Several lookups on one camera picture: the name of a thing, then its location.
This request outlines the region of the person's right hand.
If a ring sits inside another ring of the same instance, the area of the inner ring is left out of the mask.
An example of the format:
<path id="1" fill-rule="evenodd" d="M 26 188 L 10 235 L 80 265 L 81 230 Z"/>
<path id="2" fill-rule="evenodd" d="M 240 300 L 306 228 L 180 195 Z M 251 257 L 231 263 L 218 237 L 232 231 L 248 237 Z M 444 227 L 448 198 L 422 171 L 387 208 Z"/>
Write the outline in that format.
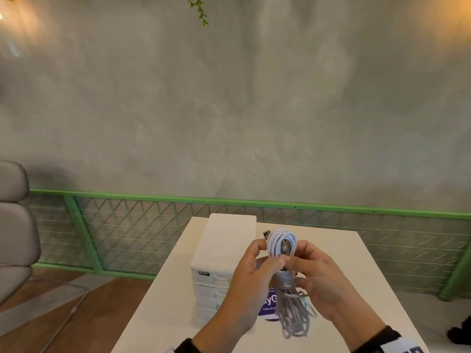
<path id="1" fill-rule="evenodd" d="M 315 292 L 313 295 L 308 296 L 315 309 L 319 312 L 318 308 L 322 308 L 323 300 L 337 292 L 350 290 L 351 284 L 335 261 L 318 247 L 316 260 L 317 278 Z"/>

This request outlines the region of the person's left hand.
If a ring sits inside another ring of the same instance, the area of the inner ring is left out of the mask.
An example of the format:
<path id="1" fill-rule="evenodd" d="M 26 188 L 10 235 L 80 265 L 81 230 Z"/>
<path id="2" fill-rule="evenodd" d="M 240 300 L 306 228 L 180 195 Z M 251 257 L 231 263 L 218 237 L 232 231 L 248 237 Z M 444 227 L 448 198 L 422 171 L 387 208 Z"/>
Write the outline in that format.
<path id="1" fill-rule="evenodd" d="M 266 249 L 264 239 L 256 239 L 250 243 L 234 271 L 227 295 L 252 296 L 266 300 L 272 279 L 258 278 L 257 259 L 260 252 Z"/>

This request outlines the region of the person's right forearm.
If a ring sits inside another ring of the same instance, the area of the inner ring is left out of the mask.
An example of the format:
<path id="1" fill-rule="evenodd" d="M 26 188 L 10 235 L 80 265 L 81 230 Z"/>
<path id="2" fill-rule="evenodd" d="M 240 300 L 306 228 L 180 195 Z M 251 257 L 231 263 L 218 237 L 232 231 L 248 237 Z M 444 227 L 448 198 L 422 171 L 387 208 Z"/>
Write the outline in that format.
<path id="1" fill-rule="evenodd" d="M 332 322 L 350 353 L 386 328 L 384 321 L 355 289 L 329 296 L 318 310 Z"/>

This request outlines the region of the person's left forearm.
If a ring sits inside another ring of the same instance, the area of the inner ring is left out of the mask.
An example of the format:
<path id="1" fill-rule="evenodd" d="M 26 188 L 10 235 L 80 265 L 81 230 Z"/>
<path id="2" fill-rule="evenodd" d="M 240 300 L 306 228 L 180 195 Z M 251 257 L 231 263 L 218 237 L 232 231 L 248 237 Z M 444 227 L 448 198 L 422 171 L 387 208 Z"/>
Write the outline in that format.
<path id="1" fill-rule="evenodd" d="M 265 299 L 227 295 L 216 314 L 192 338 L 200 353 L 232 353 L 255 325 Z"/>

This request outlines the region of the white plastic drawer organizer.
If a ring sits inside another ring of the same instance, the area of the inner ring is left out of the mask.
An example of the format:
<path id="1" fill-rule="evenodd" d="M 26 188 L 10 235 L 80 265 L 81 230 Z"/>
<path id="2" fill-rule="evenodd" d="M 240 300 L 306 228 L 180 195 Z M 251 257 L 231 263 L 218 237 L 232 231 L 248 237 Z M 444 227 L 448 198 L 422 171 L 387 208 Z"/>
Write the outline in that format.
<path id="1" fill-rule="evenodd" d="M 234 271 L 256 239 L 257 219 L 245 214 L 211 214 L 191 261 L 198 319 L 209 321 L 227 295 Z"/>

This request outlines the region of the black sleeve cuff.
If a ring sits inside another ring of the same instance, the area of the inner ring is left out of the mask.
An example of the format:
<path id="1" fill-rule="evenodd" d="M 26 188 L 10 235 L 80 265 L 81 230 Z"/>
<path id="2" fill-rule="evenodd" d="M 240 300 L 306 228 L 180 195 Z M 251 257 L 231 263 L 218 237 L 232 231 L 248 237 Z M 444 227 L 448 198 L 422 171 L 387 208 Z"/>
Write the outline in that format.
<path id="1" fill-rule="evenodd" d="M 201 353 L 201 351 L 193 343 L 192 338 L 187 338 L 173 350 L 173 353 Z"/>
<path id="2" fill-rule="evenodd" d="M 382 345 L 391 343 L 401 337 L 401 334 L 395 331 L 391 326 L 386 326 L 367 342 L 363 343 L 362 346 L 353 353 L 384 353 L 381 348 Z"/>

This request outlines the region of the black object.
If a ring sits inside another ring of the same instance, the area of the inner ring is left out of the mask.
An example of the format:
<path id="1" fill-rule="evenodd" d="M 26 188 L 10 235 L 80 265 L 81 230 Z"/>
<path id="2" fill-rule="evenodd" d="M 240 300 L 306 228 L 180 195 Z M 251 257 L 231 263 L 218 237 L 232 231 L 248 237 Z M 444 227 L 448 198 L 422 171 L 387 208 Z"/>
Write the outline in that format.
<path id="1" fill-rule="evenodd" d="M 471 346 L 471 315 L 461 323 L 460 327 L 451 327 L 446 336 L 454 344 Z"/>

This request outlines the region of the grey padded chair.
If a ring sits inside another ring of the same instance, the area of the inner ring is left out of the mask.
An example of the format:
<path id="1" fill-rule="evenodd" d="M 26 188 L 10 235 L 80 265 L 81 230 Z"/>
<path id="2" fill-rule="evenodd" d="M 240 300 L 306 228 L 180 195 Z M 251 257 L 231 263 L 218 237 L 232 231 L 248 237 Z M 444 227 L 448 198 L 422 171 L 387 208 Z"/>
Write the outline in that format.
<path id="1" fill-rule="evenodd" d="M 0 160 L 0 306 L 30 279 L 41 255 L 36 220 L 22 204 L 29 194 L 23 166 Z"/>

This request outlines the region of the hanging green plant sprig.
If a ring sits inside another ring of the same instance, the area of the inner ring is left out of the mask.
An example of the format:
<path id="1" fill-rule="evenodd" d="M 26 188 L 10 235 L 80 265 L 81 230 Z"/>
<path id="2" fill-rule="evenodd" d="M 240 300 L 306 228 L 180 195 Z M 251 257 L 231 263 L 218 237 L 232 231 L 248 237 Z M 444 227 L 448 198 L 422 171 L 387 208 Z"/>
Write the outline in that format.
<path id="1" fill-rule="evenodd" d="M 207 14 L 203 10 L 204 1 L 203 0 L 187 0 L 188 5 L 191 8 L 195 8 L 198 13 L 198 19 L 201 21 L 203 26 L 209 25 L 207 20 Z"/>

